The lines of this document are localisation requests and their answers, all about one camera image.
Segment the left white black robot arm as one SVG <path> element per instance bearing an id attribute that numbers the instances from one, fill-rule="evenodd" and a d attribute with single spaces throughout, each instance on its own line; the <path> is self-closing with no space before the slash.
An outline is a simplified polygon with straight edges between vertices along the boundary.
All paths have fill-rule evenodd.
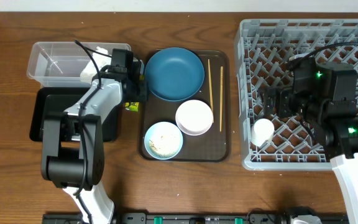
<path id="1" fill-rule="evenodd" d="M 145 101 L 140 79 L 143 61 L 114 59 L 98 69 L 81 98 L 63 111 L 44 117 L 41 175 L 69 194 L 83 223 L 112 223 L 114 202 L 101 181 L 104 172 L 103 124 L 123 103 Z"/>

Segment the light blue bowl with food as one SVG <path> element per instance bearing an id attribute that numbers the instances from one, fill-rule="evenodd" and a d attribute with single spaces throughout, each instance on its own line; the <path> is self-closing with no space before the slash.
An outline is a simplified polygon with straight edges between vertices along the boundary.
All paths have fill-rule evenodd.
<path id="1" fill-rule="evenodd" d="M 175 124 L 166 121 L 158 122 L 146 131 L 144 146 L 154 159 L 169 160 L 181 151 L 183 135 Z"/>

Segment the yellow green snack wrapper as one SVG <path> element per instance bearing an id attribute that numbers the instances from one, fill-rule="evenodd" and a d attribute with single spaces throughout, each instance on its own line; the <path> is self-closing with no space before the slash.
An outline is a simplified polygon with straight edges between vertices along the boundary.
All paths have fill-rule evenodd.
<path id="1" fill-rule="evenodd" d="M 137 86 L 139 87 L 139 92 L 133 97 L 133 101 L 125 103 L 126 110 L 138 112 L 140 103 L 148 99 L 147 82 L 145 81 L 144 75 L 140 75 Z"/>

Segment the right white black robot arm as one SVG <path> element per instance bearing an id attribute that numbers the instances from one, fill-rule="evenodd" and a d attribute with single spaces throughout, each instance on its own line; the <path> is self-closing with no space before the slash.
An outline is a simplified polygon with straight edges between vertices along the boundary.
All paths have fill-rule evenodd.
<path id="1" fill-rule="evenodd" d="M 288 62 L 293 82 L 260 89 L 264 114 L 299 116 L 314 131 L 339 182 L 350 223 L 358 223 L 357 72 L 342 62 Z"/>

